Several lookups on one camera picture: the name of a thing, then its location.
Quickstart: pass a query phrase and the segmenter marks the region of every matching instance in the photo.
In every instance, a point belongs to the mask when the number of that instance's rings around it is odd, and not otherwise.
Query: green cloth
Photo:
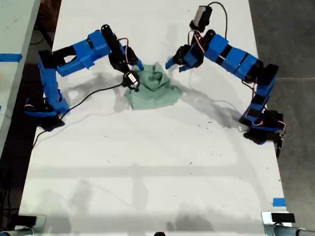
[[[182,91],[171,84],[160,64],[144,65],[144,71],[132,68],[140,77],[139,92],[128,89],[125,96],[134,110],[146,110],[173,105]]]

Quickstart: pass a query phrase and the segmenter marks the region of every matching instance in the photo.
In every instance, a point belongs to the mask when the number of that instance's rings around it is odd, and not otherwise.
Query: cable on table
[[[100,92],[100,91],[109,90],[109,89],[114,89],[114,88],[117,88],[117,87],[121,86],[122,84],[123,84],[123,83],[118,84],[118,85],[115,85],[115,86],[112,86],[112,87],[109,87],[109,88],[102,88],[102,89],[98,89],[98,90],[95,90],[95,91],[91,92],[91,93],[88,94],[81,102],[79,102],[77,105],[71,107],[66,113],[64,113],[64,114],[61,116],[60,119],[63,119],[64,116],[67,115],[70,111],[72,111],[74,108],[80,106],[83,102],[85,102],[85,100],[87,100],[87,99],[88,99],[91,95],[93,95],[94,93],[97,93],[97,92]],[[35,139],[35,142],[34,142],[34,144],[33,144],[33,147],[31,148],[32,150],[34,149],[34,147],[35,147],[35,145],[36,145],[36,143],[37,143],[37,141],[38,141],[38,137],[39,137],[40,135],[46,133],[46,132],[48,132],[48,131],[44,130],[44,131],[40,132],[40,133],[37,135],[37,137],[36,137],[36,139]]]

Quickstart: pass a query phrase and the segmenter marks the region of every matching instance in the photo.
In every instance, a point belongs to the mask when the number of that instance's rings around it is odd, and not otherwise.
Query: floor
[[[315,229],[315,1],[249,2],[259,58],[280,66],[268,108],[287,123],[278,160],[287,209]]]
[[[280,66],[279,76],[268,103],[269,109],[283,112],[287,135],[278,160],[287,208],[295,214],[297,226],[315,229],[315,1],[249,0],[259,58]],[[34,33],[31,42],[41,40]],[[12,163],[19,176],[12,180],[12,207],[19,207],[30,158],[35,125],[21,113],[26,91],[40,87],[37,51],[48,49],[45,41],[31,45],[25,65],[12,124],[1,163]],[[33,92],[41,96],[40,89]],[[24,147],[23,152],[15,147]]]

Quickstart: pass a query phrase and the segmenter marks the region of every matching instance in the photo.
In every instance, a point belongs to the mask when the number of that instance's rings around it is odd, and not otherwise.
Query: white tabletop
[[[248,1],[221,2],[230,44],[256,55]],[[109,24],[144,63],[164,65],[206,3],[63,0],[54,50]],[[214,6],[209,28],[223,34],[224,27],[224,13]],[[20,213],[46,215],[51,234],[264,235],[261,212],[285,207],[272,206],[283,197],[273,144],[246,140],[237,122],[251,91],[207,60],[167,73],[185,87],[174,106],[133,111],[125,88],[104,91],[67,115],[65,127],[40,136]],[[90,70],[58,76],[58,83],[73,106],[121,78],[104,58]]]
[[[0,54],[22,54],[20,62],[0,62],[0,156],[11,123],[40,0],[0,0]]]

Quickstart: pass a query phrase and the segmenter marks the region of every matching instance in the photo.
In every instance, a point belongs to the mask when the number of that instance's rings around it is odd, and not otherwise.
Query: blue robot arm
[[[74,58],[70,62],[65,62],[64,58],[67,56],[74,56]],[[87,39],[69,47],[53,53],[48,50],[40,51],[38,68],[46,97],[40,101],[28,99],[25,112],[33,117],[56,117],[65,114],[69,106],[58,89],[56,72],[64,77],[83,68],[89,69],[94,65],[94,61],[105,56],[109,56],[114,69],[124,74],[130,72],[128,64],[137,65],[143,70],[141,60],[128,45],[121,45],[109,25],[103,25],[101,30],[89,34]],[[138,89],[138,80],[135,81],[134,78],[129,80],[128,76],[123,78],[123,86]]]
[[[278,66],[269,64],[265,67],[258,58],[232,47],[224,37],[213,30],[207,31],[202,37],[200,34],[209,24],[212,12],[209,8],[199,7],[195,19],[190,23],[190,27],[195,31],[191,43],[181,46],[175,56],[166,63],[165,68],[169,69],[175,64],[181,66],[180,72],[198,68],[205,57],[241,79],[243,83],[256,83],[256,93],[240,118],[241,123],[250,127],[250,131],[244,136],[257,144],[263,144],[266,140],[282,143],[285,130],[283,115],[276,111],[263,112],[274,86]]]

